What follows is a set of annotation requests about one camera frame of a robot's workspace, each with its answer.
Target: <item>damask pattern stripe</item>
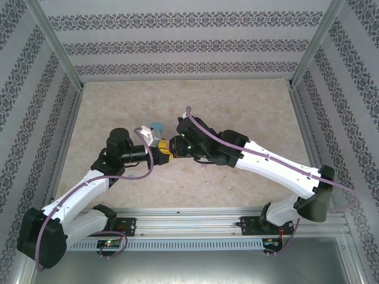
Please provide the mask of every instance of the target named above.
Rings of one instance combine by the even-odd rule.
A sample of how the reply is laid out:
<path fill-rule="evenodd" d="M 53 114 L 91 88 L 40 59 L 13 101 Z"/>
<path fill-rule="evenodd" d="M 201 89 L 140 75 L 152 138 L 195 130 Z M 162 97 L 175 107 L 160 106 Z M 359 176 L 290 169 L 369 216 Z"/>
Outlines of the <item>damask pattern stripe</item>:
<path fill-rule="evenodd" d="M 312 12 L 189 12 L 50 16 L 56 31 L 128 28 L 316 27 L 323 16 Z"/>
<path fill-rule="evenodd" d="M 361 24 L 375 43 L 376 48 L 379 49 L 379 9 L 377 4 L 368 0 L 349 0 L 348 4 L 361 20 Z"/>
<path fill-rule="evenodd" d="M 308 40 L 165 40 L 64 44 L 70 56 L 183 52 L 302 52 Z"/>
<path fill-rule="evenodd" d="M 1 89 L 0 94 L 0 132 L 2 126 L 6 123 L 9 113 L 13 109 L 15 99 L 18 98 L 21 87 L 25 84 L 27 75 L 36 59 L 43 41 L 45 40 L 42 31 L 36 25 L 33 32 L 28 38 L 28 41 L 23 48 L 23 52 L 17 59 L 17 63 L 11 71 L 11 75 L 8 76 L 8 80 L 5 82 L 4 87 Z"/>
<path fill-rule="evenodd" d="M 23 0 L 9 0 L 0 12 L 0 50 L 4 48 L 27 7 Z"/>
<path fill-rule="evenodd" d="M 335 46 L 338 49 L 346 68 L 350 73 L 359 94 L 361 95 L 366 108 L 370 111 L 371 118 L 379 131 L 379 97 L 377 84 L 371 79 L 363 61 L 360 59 L 352 41 L 343 29 L 340 21 L 336 20 L 329 30 Z"/>
<path fill-rule="evenodd" d="M 33 133 L 34 126 L 37 123 L 38 116 L 43 106 L 43 102 L 49 91 L 50 85 L 59 65 L 59 60 L 53 53 L 46 64 L 45 70 L 41 76 L 40 82 L 30 101 L 30 105 L 20 126 L 14 144 L 11 147 L 11 152 L 8 155 L 8 160 L 5 161 L 4 169 L 0 177 L 0 213 L 3 212 L 3 207 L 7 202 L 7 196 L 13 185 L 15 174 L 24 157 L 30 137 Z"/>
<path fill-rule="evenodd" d="M 379 170 L 372 161 L 372 155 L 366 146 L 365 139 L 362 137 L 359 125 L 355 122 L 354 115 L 348 105 L 348 100 L 342 92 L 323 49 L 317 51 L 314 55 L 314 59 L 321 71 L 341 122 L 345 127 L 346 135 L 350 139 L 350 144 L 355 153 L 355 157 L 358 159 L 358 164 L 364 174 L 365 180 L 369 184 L 368 189 L 371 190 L 371 196 L 376 200 L 376 206 L 379 206 Z"/>
<path fill-rule="evenodd" d="M 293 72 L 297 62 L 196 62 L 76 65 L 84 75 Z"/>
<path fill-rule="evenodd" d="M 63 105 L 65 103 L 68 90 L 70 87 L 70 80 L 67 75 L 63 78 L 62 84 L 59 88 L 56 100 L 54 102 L 52 111 L 49 116 L 49 120 L 46 124 L 44 136 L 41 139 L 40 147 L 38 148 L 36 159 L 33 162 L 33 166 L 28 176 L 28 181 L 25 184 L 23 195 L 20 199 L 20 203 L 17 206 L 17 213 L 14 216 L 12 222 L 11 231 L 8 233 L 8 239 L 5 242 L 5 250 L 2 251 L 0 261 L 0 283 L 6 283 L 7 277 L 11 271 L 13 264 L 13 257 L 16 254 L 16 243 L 18 233 L 21 228 L 21 222 L 25 212 L 30 208 L 34 198 L 36 187 L 40 181 L 40 175 L 43 170 L 44 163 L 46 161 L 49 148 L 51 146 L 56 126 L 59 121 L 60 114 L 62 112 Z"/>
<path fill-rule="evenodd" d="M 42 200 L 42 204 L 41 206 L 44 206 L 45 202 L 46 202 L 46 198 L 47 198 L 47 194 L 49 193 L 49 189 L 50 189 L 50 184 L 52 183 L 53 181 L 53 175 L 54 175 L 54 172 L 55 172 L 55 167 L 57 165 L 57 162 L 58 162 L 58 158 L 59 158 L 59 153 L 60 153 L 60 148 L 62 147 L 63 145 L 63 140 L 65 139 L 65 135 L 66 135 L 66 130 L 67 130 L 67 127 L 69 125 L 69 121 L 70 121 L 70 117 L 71 117 L 71 112 L 72 112 L 72 109 L 73 109 L 73 105 L 75 103 L 75 100 L 76 100 L 76 96 L 78 95 L 78 92 L 75 93 L 75 96 L 73 96 L 72 98 L 72 103 L 71 103 L 71 106 L 70 106 L 70 111 L 69 111 L 69 114 L 67 116 L 67 120 L 65 122 L 65 130 L 63 130 L 63 135 L 62 135 L 62 138 L 60 139 L 60 142 L 59 142 L 59 146 L 58 146 L 58 150 L 57 150 L 57 154 L 56 154 L 56 157 L 55 157 L 55 160 L 54 160 L 54 165 L 52 167 L 52 172 L 50 173 L 50 177 L 49 177 L 49 182 L 47 183 L 47 186 L 46 186 L 46 190 L 45 190 L 45 194 L 43 196 L 43 200 Z"/>
<path fill-rule="evenodd" d="M 319 160 L 320 160 L 320 163 L 321 163 L 321 164 L 324 164 L 324 163 L 322 162 L 321 152 L 320 152 L 320 149 L 319 149 L 319 147 L 318 147 L 318 145 L 317 145 L 317 143 L 316 143 L 316 137 L 314 136 L 313 130 L 312 130 L 312 128 L 311 128 L 311 123 L 310 123 L 310 120 L 309 120 L 309 117 L 308 117 L 308 113 L 307 113 L 306 107 L 304 106 L 304 102 L 303 102 L 303 100 L 302 100 L 302 97 L 301 97 L 301 94 L 300 94 L 300 90 L 299 90 L 298 87 L 296 87 L 296 90 L 297 90 L 297 93 L 298 93 L 298 97 L 300 98 L 301 106 L 303 107 L 304 114 L 305 114 L 306 119 L 307 119 L 307 123 L 308 123 L 308 125 L 309 125 L 310 134 L 312 135 L 313 144 L 314 144 L 314 146 L 315 146 L 315 148 L 316 148 L 316 151 L 317 151 L 317 156 L 318 156 L 318 158 L 319 158 Z"/>
<path fill-rule="evenodd" d="M 327 117 L 326 111 L 324 109 L 323 103 L 320 99 L 319 91 L 317 90 L 314 80 L 307 70 L 303 76 L 304 83 L 306 85 L 307 91 L 310 95 L 314 110 L 317 115 L 317 120 L 319 121 L 321 130 L 324 135 L 326 145 L 331 159 L 333 160 L 333 165 L 337 173 L 337 177 L 341 184 L 354 189 L 354 185 L 351 182 L 351 177 L 349 176 L 349 170 L 346 167 L 346 163 L 341 155 L 341 150 L 336 141 L 335 133 L 332 129 L 330 121 Z M 346 195 L 348 202 L 353 200 L 353 197 Z M 365 250 L 366 258 L 370 263 L 370 268 L 373 272 L 373 277 L 377 282 L 379 282 L 379 252 L 377 251 L 377 245 L 374 244 L 374 235 L 370 232 L 370 226 L 367 224 L 367 217 L 364 214 L 363 208 L 359 203 L 357 206 L 351 209 L 351 215 L 353 216 L 353 222 L 357 227 L 357 232 L 359 233 L 359 239 Z"/>

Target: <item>gray metal surface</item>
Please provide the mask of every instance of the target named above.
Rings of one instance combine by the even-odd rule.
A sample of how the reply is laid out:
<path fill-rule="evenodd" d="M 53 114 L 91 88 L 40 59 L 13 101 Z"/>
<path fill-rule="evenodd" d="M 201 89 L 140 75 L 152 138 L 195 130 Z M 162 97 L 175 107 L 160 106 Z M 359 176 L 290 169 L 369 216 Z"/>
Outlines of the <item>gray metal surface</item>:
<path fill-rule="evenodd" d="M 68 252 L 38 284 L 349 283 L 335 238 L 297 238 L 278 257 L 260 251 L 125 252 L 105 260 Z"/>

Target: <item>small blue object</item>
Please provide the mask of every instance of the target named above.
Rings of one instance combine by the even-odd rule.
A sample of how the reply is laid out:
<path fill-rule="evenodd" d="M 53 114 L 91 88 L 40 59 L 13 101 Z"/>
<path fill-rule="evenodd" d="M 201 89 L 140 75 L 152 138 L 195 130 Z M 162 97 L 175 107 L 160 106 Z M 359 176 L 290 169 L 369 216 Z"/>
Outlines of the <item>small blue object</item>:
<path fill-rule="evenodd" d="M 152 122 L 151 128 L 154 128 L 156 131 L 159 131 L 160 133 L 162 133 L 163 131 L 163 125 L 159 122 Z"/>

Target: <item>metal frame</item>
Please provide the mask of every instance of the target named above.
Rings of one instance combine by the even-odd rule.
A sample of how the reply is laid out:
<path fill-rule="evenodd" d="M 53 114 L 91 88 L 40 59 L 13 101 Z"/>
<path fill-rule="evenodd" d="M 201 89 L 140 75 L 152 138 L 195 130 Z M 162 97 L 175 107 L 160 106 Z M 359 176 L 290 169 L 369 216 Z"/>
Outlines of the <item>metal frame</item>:
<path fill-rule="evenodd" d="M 262 236 L 243 236 L 241 229 L 234 225 L 241 216 L 259 216 L 261 210 L 257 208 L 116 209 L 116 211 L 119 217 L 137 219 L 136 235 L 130 237 L 130 240 L 152 240 L 157 243 L 167 240 L 208 239 L 230 242 L 262 238 Z M 301 220 L 295 238 L 314 237 L 336 238 L 349 281 L 367 283 L 344 213 L 328 214 L 323 223 Z M 13 283 L 31 283 L 33 274 L 34 262 L 22 255 Z"/>
<path fill-rule="evenodd" d="M 49 18 L 44 12 L 39 0 L 25 0 L 25 4 L 30 10 L 33 18 L 37 22 L 38 26 L 42 30 L 46 40 L 49 42 L 55 55 L 62 64 L 65 72 L 69 76 L 71 82 L 74 84 L 75 89 L 79 90 L 83 87 L 83 82 L 79 77 L 74 65 L 72 64 L 63 44 L 60 42 L 58 35 L 56 34 Z"/>
<path fill-rule="evenodd" d="M 309 63 L 312 61 L 314 54 L 319 49 L 321 42 L 327 34 L 330 26 L 332 25 L 334 19 L 336 18 L 339 10 L 345 0 L 332 0 L 329 7 L 327 8 L 324 17 L 322 18 L 316 32 L 314 33 L 311 41 L 309 42 L 304 55 L 300 59 L 296 70 L 291 78 L 291 84 L 297 86 L 301 77 L 303 77 L 304 72 L 307 70 Z"/>
<path fill-rule="evenodd" d="M 320 167 L 311 132 L 306 121 L 304 110 L 301 107 L 295 86 L 312 60 L 320 43 L 327 33 L 332 21 L 340 10 L 344 0 L 332 0 L 322 19 L 317 31 L 312 38 L 304 56 L 300 60 L 291 84 L 287 81 L 288 91 L 294 106 L 294 111 L 299 123 L 301 135 L 306 146 L 311 166 Z M 46 17 L 38 0 L 26 0 L 28 8 L 38 22 L 47 40 L 57 54 L 61 64 L 65 68 L 72 82 L 79 89 L 73 113 L 70 117 L 68 131 L 63 141 L 63 148 L 59 156 L 59 165 L 53 176 L 52 186 L 49 189 L 47 203 L 54 198 L 60 175 L 62 173 L 65 157 L 68 151 L 70 138 L 76 117 L 79 111 L 83 86 L 73 64 L 71 63 L 63 45 L 59 41 L 49 19 Z M 119 217 L 134 217 L 136 222 L 136 236 L 133 240 L 183 240 L 183 239 L 259 239 L 261 236 L 243 236 L 239 227 L 234 225 L 241 216 L 259 216 L 262 208 L 180 208 L 180 209 L 116 209 Z M 305 237 L 334 237 L 338 243 L 339 251 L 351 283 L 368 283 L 362 267 L 358 252 L 348 222 L 343 213 L 329 214 L 324 223 L 313 223 L 301 220 L 295 238 Z M 17 259 L 18 269 L 14 274 L 12 283 L 31 283 L 35 277 L 34 261 L 19 253 Z"/>
<path fill-rule="evenodd" d="M 67 152 L 69 151 L 71 136 L 72 136 L 73 129 L 75 126 L 76 118 L 78 117 L 79 108 L 80 108 L 80 105 L 82 102 L 83 93 L 84 93 L 84 87 L 83 88 L 80 87 L 80 89 L 78 90 L 78 92 L 76 94 L 75 102 L 73 103 L 73 110 L 72 110 L 71 115 L 69 117 L 67 129 L 66 129 L 66 134 L 65 134 L 65 137 L 63 138 L 63 142 L 62 142 L 62 148 L 59 151 L 58 160 L 57 160 L 57 167 L 54 170 L 54 174 L 52 177 L 52 183 L 50 184 L 50 187 L 47 190 L 46 201 L 44 204 L 45 206 L 50 204 L 52 202 L 52 200 L 55 199 L 55 194 L 58 190 L 60 177 L 62 176 L 63 167 L 65 165 Z"/>

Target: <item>wire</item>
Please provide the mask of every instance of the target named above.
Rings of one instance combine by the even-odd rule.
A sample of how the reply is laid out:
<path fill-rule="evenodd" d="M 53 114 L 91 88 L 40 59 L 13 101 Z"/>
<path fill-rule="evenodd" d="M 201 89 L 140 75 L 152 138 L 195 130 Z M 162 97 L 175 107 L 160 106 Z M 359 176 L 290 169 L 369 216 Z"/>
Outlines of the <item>wire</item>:
<path fill-rule="evenodd" d="M 111 258 L 113 258 L 115 256 L 118 256 L 120 253 L 122 253 L 126 249 L 126 247 L 128 245 L 128 238 L 126 237 L 126 235 L 124 233 L 122 233 L 122 232 L 116 232 L 116 231 L 101 231 L 101 232 L 95 232 L 95 233 L 91 234 L 91 236 L 93 236 L 93 235 L 102 235 L 102 234 L 116 234 L 116 235 L 120 235 L 121 238 L 119 239 L 119 241 L 121 241 L 122 237 L 124 237 L 125 238 L 125 244 L 123 245 L 123 247 L 121 248 L 121 250 L 116 251 L 111 256 L 105 256 L 105 255 L 103 255 L 102 254 L 102 249 L 104 247 L 101 247 L 100 251 L 99 251 L 99 255 L 100 255 L 101 258 L 106 257 L 107 259 L 111 259 Z"/>
<path fill-rule="evenodd" d="M 116 229 L 118 229 L 118 228 L 120 228 L 120 229 L 121 229 L 121 232 L 125 234 L 126 230 L 125 230 L 125 228 L 124 228 L 123 226 L 118 225 L 118 226 L 116 227 Z"/>
<path fill-rule="evenodd" d="M 196 163 L 199 163 L 199 164 L 214 164 L 213 162 L 202 162 L 202 161 L 199 161 L 199 160 L 197 160 L 195 157 L 194 157 L 194 161 L 195 161 Z"/>
<path fill-rule="evenodd" d="M 253 228 L 250 228 L 250 227 L 247 227 L 247 226 L 245 226 L 245 225 L 242 225 L 241 222 L 237 222 L 237 223 L 235 223 L 235 225 L 238 226 L 238 227 L 241 227 L 241 228 L 243 228 L 243 229 L 246 229 L 246 230 L 248 230 L 248 231 L 250 231 L 250 232 L 254 232 L 254 229 L 253 229 Z"/>
<path fill-rule="evenodd" d="M 139 128 L 136 128 L 134 129 L 134 133 L 136 133 L 136 135 L 139 137 L 139 139 L 141 139 L 142 143 L 144 144 L 144 146 L 147 148 L 147 151 L 149 152 L 149 157 L 150 157 L 150 162 L 151 162 L 151 165 L 149 167 L 149 170 L 147 171 L 147 173 L 145 173 L 143 176 L 136 176 L 136 177 L 128 177 L 128 176 L 98 176 L 98 177 L 94 177 L 93 179 L 89 179 L 87 180 L 86 182 L 84 183 L 81 183 L 80 185 L 78 185 L 77 187 L 75 187 L 74 189 L 72 189 L 72 191 L 70 191 L 54 208 L 53 210 L 51 211 L 51 213 L 49 214 L 49 216 L 47 216 L 47 218 L 45 219 L 44 223 L 42 224 L 42 227 L 40 229 L 40 232 L 38 234 L 38 237 L 37 237 L 37 242 L 36 242 L 36 253 L 34 255 L 34 260 L 36 262 L 36 269 L 38 271 L 42 271 L 43 269 L 41 268 L 40 266 L 40 249 L 41 249 L 41 240 L 42 240 L 42 236 L 43 236 L 43 232 L 45 231 L 46 229 L 46 226 L 47 226 L 47 223 L 50 221 L 50 219 L 52 218 L 52 216 L 60 210 L 60 207 L 67 201 L 67 199 L 69 199 L 76 191 L 78 191 L 80 188 L 90 184 L 91 182 L 94 182 L 96 180 L 100 180 L 100 179 L 127 179 L 127 180 L 139 180 L 139 179 L 144 179 L 146 178 L 147 176 L 149 176 L 153 170 L 153 166 L 154 166 L 154 159 L 153 159 L 153 152 L 152 150 L 150 149 L 149 145 L 147 145 L 147 142 L 145 142 L 143 136 L 138 132 L 140 131 L 142 128 L 139 127 Z"/>
<path fill-rule="evenodd" d="M 299 224 L 300 224 L 300 218 L 296 222 L 296 225 L 295 225 L 294 231 L 292 232 L 291 237 L 288 239 L 288 241 L 286 242 L 284 247 L 279 251 L 279 253 L 282 253 L 292 243 Z"/>
<path fill-rule="evenodd" d="M 282 228 L 279 228 L 279 243 L 283 242 L 283 233 L 284 230 Z"/>
<path fill-rule="evenodd" d="M 253 150 L 250 150 L 250 149 L 246 149 L 246 148 L 243 148 L 243 147 L 239 147 L 237 145 L 234 145 L 232 143 L 228 143 L 220 138 L 218 138 L 217 136 L 213 135 L 211 132 L 209 132 L 208 130 L 206 130 L 203 126 L 201 126 L 196 120 L 195 118 L 191 115 L 191 107 L 188 106 L 186 109 L 185 109 L 186 113 L 187 113 L 187 116 L 188 118 L 192 121 L 192 123 L 197 127 L 199 128 L 203 133 L 205 133 L 206 135 L 208 135 L 209 137 L 211 137 L 213 140 L 216 140 L 217 142 L 219 142 L 220 144 L 222 145 L 225 145 L 225 146 L 228 146 L 230 148 L 233 148 L 233 149 L 236 149 L 236 150 L 239 150 L 239 151 L 244 151 L 244 152 L 247 152 L 247 153 L 250 153 L 250 154 L 253 154 L 253 155 L 256 155 L 256 156 L 259 156 L 259 157 L 263 157 L 267 160 L 272 160 L 278 164 L 281 164 L 282 166 L 285 166 L 291 170 L 294 170 L 295 172 L 297 173 L 301 173 L 302 175 L 305 175 L 307 176 L 308 178 L 312 178 L 312 179 L 316 179 L 320 182 L 323 182 L 323 183 L 327 183 L 328 185 L 332 185 L 332 186 L 336 186 L 338 188 L 341 188 L 349 193 L 351 193 L 355 199 L 353 202 L 351 202 L 349 205 L 347 206 L 344 206 L 344 207 L 341 207 L 341 208 L 336 208 L 336 209 L 330 209 L 328 210 L 328 212 L 342 212 L 346 209 L 350 209 L 354 206 L 356 206 L 360 200 L 360 197 L 358 195 L 358 193 L 356 191 L 353 191 L 352 189 L 344 186 L 344 185 L 340 185 L 339 183 L 336 183 L 336 182 L 332 182 L 331 180 L 327 180 L 327 179 L 324 179 L 322 177 L 318 177 L 318 176 L 315 176 L 315 175 L 312 175 L 311 173 L 307 173 L 303 170 L 300 170 L 294 166 L 292 166 L 291 164 L 288 164 L 278 158 L 275 158 L 275 157 L 271 157 L 269 154 L 263 154 L 263 153 L 260 153 L 260 152 L 257 152 L 257 151 L 253 151 Z"/>
<path fill-rule="evenodd" d="M 298 228 L 299 223 L 300 223 L 300 219 L 297 219 L 297 222 L 296 222 L 296 225 L 295 225 L 294 231 L 293 231 L 292 234 L 291 234 L 291 237 L 288 239 L 288 241 L 286 242 L 286 244 L 283 245 L 283 248 L 282 248 L 280 251 L 276 252 L 275 256 L 276 256 L 277 254 L 281 254 L 281 253 L 283 253 L 283 251 L 286 250 L 287 247 L 290 246 L 290 244 L 292 243 L 292 241 L 293 241 L 293 239 L 294 239 L 294 236 L 295 236 L 295 234 L 296 234 L 296 231 L 297 231 L 297 228 Z M 274 252 L 275 252 L 275 251 L 273 251 L 273 250 L 270 250 L 269 248 L 265 248 L 265 250 L 270 251 L 271 253 L 274 253 Z"/>
<path fill-rule="evenodd" d="M 136 164 L 131 164 L 131 165 L 129 165 L 129 166 L 125 166 L 125 168 L 127 168 L 127 167 L 136 167 L 136 166 L 138 166 L 140 164 L 140 162 L 138 162 L 138 163 L 136 163 Z"/>

